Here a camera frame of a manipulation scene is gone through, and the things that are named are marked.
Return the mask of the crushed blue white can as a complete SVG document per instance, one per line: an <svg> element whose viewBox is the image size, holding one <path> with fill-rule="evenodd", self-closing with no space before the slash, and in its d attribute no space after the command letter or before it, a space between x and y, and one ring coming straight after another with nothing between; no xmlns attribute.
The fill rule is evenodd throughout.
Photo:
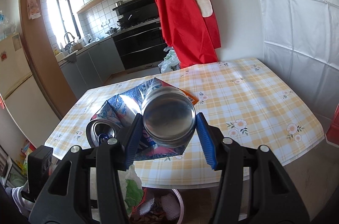
<svg viewBox="0 0 339 224"><path fill-rule="evenodd" d="M90 147L122 137L137 115L142 118L137 161L181 156L195 131L195 105L165 81L153 78L104 102L86 126Z"/></svg>

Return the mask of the white plastic bag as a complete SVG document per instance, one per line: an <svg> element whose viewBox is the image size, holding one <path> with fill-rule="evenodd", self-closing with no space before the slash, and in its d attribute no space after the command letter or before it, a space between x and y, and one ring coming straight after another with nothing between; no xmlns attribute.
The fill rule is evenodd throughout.
<svg viewBox="0 0 339 224"><path fill-rule="evenodd" d="M137 207L144 197L141 179L137 176L135 165L132 164L126 171L118 171L122 197L128 216Z"/></svg>

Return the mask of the maroon trash bin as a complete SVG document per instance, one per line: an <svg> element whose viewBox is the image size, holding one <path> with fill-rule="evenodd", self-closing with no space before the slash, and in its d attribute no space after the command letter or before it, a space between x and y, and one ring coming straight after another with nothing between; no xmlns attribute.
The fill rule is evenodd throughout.
<svg viewBox="0 0 339 224"><path fill-rule="evenodd" d="M144 197L133 208L129 223L183 223L185 206L177 189L143 188Z"/></svg>

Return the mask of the grey kitchen cabinets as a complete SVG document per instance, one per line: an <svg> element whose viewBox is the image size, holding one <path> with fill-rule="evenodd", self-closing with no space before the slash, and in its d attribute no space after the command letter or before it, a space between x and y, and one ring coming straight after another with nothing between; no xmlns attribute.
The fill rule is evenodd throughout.
<svg viewBox="0 0 339 224"><path fill-rule="evenodd" d="M75 97L103 86L113 74L125 71L112 37L93 42L59 63Z"/></svg>

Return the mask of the kitchen faucet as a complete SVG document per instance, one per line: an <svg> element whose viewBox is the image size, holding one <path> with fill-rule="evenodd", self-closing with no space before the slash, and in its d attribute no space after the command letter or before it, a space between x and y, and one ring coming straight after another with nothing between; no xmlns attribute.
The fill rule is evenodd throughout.
<svg viewBox="0 0 339 224"><path fill-rule="evenodd" d="M74 40L75 40L75 37L73 36L73 34L71 32L66 32L64 34L64 41L65 41L65 47L64 49L70 53L71 52L71 49L74 45Z"/></svg>

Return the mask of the cream refrigerator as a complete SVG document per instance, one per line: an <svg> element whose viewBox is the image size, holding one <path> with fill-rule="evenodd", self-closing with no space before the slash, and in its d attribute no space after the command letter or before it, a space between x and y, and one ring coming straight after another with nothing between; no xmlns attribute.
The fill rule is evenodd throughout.
<svg viewBox="0 0 339 224"><path fill-rule="evenodd" d="M29 67L19 34L1 40L1 97L25 137L37 148L60 122Z"/></svg>

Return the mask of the yellow plaid tablecloth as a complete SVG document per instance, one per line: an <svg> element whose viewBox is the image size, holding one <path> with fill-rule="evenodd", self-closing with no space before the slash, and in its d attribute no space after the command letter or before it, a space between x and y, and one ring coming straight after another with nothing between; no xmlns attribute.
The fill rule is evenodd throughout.
<svg viewBox="0 0 339 224"><path fill-rule="evenodd" d="M160 75L198 100L195 110L243 146L267 145L281 164L303 156L324 139L315 115L258 59L193 65ZM220 174L207 165L198 136L183 154L135 162L143 185L197 188L216 184Z"/></svg>

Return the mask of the orange snack packet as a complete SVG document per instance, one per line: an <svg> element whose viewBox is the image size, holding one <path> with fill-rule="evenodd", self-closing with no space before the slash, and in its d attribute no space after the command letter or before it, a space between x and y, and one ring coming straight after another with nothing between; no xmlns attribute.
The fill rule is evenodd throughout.
<svg viewBox="0 0 339 224"><path fill-rule="evenodd" d="M197 99L195 96L193 96L192 94L188 93L187 91L184 91L182 89L180 89L180 91L182 91L186 96L187 98L190 100L190 102L195 105L198 103L199 99Z"/></svg>

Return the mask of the steel pot on stove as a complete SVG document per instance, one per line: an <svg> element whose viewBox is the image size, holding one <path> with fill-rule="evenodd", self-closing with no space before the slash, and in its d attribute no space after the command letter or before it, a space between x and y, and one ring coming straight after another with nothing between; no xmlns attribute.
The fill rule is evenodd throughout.
<svg viewBox="0 0 339 224"><path fill-rule="evenodd" d="M118 33L120 31L120 29L116 28L116 27L110 27L109 30L106 32L108 35L112 36L115 33Z"/></svg>

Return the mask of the black oven stove unit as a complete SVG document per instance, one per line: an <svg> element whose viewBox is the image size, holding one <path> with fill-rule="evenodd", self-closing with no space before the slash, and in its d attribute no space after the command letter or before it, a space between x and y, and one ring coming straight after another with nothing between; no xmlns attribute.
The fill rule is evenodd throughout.
<svg viewBox="0 0 339 224"><path fill-rule="evenodd" d="M113 40L126 70L161 62L167 47L155 0L131 0L113 8L120 31Z"/></svg>

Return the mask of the plastic bags on floor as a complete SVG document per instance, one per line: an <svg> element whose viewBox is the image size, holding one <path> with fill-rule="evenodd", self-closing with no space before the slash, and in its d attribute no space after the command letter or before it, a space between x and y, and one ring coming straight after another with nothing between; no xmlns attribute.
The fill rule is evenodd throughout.
<svg viewBox="0 0 339 224"><path fill-rule="evenodd" d="M163 61L158 64L160 73L163 74L181 69L181 63L179 61L179 58L177 57L174 48L166 47L164 49L164 52L166 52L167 54Z"/></svg>

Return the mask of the red hanging apron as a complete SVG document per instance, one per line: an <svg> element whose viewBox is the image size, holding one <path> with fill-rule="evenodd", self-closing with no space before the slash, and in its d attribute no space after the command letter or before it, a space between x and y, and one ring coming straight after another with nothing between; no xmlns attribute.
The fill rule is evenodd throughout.
<svg viewBox="0 0 339 224"><path fill-rule="evenodd" d="M211 0L155 0L163 38L181 67L214 63L221 47L220 32Z"/></svg>

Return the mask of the wooden door frame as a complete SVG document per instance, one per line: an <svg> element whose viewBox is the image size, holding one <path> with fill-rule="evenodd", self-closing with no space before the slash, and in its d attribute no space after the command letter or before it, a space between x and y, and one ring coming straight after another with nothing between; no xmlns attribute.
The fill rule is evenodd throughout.
<svg viewBox="0 0 339 224"><path fill-rule="evenodd" d="M28 18L26 0L19 0L19 30L33 76L55 115L62 119L77 102L53 53L43 18Z"/></svg>

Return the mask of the white quilted wall cover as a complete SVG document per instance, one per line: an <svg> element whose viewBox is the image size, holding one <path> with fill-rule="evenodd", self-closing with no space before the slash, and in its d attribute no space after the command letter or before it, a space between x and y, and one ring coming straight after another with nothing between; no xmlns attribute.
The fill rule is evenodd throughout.
<svg viewBox="0 0 339 224"><path fill-rule="evenodd" d="M338 106L338 0L259 0L264 62L322 119Z"/></svg>

